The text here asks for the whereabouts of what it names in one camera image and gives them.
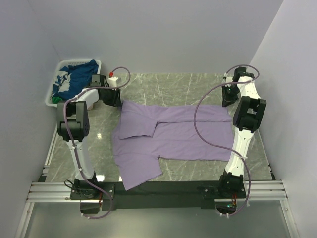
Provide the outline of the purple t shirt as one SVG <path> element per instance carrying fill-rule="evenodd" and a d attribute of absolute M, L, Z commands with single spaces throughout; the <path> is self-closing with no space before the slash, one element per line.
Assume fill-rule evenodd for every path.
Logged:
<path fill-rule="evenodd" d="M 125 101 L 112 131 L 113 158 L 124 188 L 162 175 L 159 158 L 228 161 L 231 116 L 221 106 L 146 106 Z"/>

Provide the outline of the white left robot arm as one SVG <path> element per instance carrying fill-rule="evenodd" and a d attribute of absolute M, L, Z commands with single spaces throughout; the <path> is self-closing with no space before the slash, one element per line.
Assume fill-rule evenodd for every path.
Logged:
<path fill-rule="evenodd" d="M 66 142 L 75 167 L 75 180 L 71 189 L 82 193 L 87 199 L 94 199 L 101 192 L 92 166 L 87 136 L 90 132 L 88 108 L 97 101 L 107 106 L 121 107 L 121 90 L 116 83 L 111 83 L 113 73 L 106 77 L 92 75 L 92 82 L 85 86 L 73 98 L 57 104 L 57 133 Z"/>

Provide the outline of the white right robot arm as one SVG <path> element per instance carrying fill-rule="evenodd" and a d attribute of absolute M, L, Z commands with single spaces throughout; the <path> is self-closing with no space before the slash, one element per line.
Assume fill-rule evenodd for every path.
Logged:
<path fill-rule="evenodd" d="M 230 197 L 243 184 L 248 148 L 255 131 L 260 127 L 266 108 L 266 100 L 259 96 L 255 86 L 260 73 L 258 70 L 257 75 L 247 72 L 247 67 L 245 64 L 233 67 L 232 77 L 226 72 L 223 76 L 225 84 L 221 87 L 223 107 L 239 102 L 232 120 L 235 127 L 233 148 L 220 177 L 221 183 L 217 186 L 218 194 L 224 198 Z"/>

